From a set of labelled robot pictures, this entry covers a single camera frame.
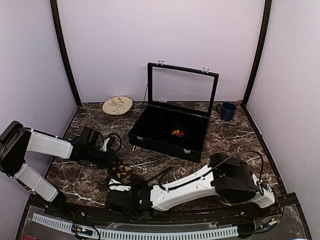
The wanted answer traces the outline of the brown tan argyle sock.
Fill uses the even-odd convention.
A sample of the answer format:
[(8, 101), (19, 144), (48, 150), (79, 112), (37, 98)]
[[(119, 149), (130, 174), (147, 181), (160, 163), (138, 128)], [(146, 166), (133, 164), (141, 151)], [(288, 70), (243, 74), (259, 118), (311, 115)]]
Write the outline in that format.
[(105, 181), (110, 183), (111, 180), (118, 181), (122, 184), (138, 183), (141, 178), (134, 173), (128, 164), (121, 164), (107, 169), (108, 176)]

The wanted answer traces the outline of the red yellow black argyle sock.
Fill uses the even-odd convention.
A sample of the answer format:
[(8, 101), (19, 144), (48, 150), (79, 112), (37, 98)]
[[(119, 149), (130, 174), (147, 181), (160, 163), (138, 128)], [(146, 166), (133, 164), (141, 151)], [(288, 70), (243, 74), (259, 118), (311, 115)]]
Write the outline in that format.
[(170, 135), (178, 138), (183, 138), (185, 136), (185, 131), (182, 129), (174, 129)]

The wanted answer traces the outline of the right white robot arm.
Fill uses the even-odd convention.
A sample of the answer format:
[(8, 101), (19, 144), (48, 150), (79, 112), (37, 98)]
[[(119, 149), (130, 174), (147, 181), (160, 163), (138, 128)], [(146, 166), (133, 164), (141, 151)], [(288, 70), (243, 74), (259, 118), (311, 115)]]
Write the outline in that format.
[(120, 183), (111, 179), (105, 207), (137, 220), (150, 220), (156, 212), (209, 196), (221, 196), (232, 204), (255, 204), (255, 213), (266, 217), (275, 208), (272, 187), (256, 176), (238, 156), (215, 153), (198, 171), (163, 184)]

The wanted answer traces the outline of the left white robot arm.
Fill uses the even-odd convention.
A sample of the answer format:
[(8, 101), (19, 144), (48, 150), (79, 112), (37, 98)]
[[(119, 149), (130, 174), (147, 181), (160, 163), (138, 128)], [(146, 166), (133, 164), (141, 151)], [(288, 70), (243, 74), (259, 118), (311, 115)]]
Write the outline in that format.
[(14, 120), (0, 135), (0, 171), (51, 203), (50, 208), (58, 217), (67, 218), (71, 208), (64, 202), (66, 196), (30, 166), (26, 156), (43, 155), (76, 163), (87, 161), (99, 169), (111, 169), (122, 165), (112, 149), (114, 137), (111, 133), (104, 138), (98, 130), (85, 126), (80, 135), (66, 139)]

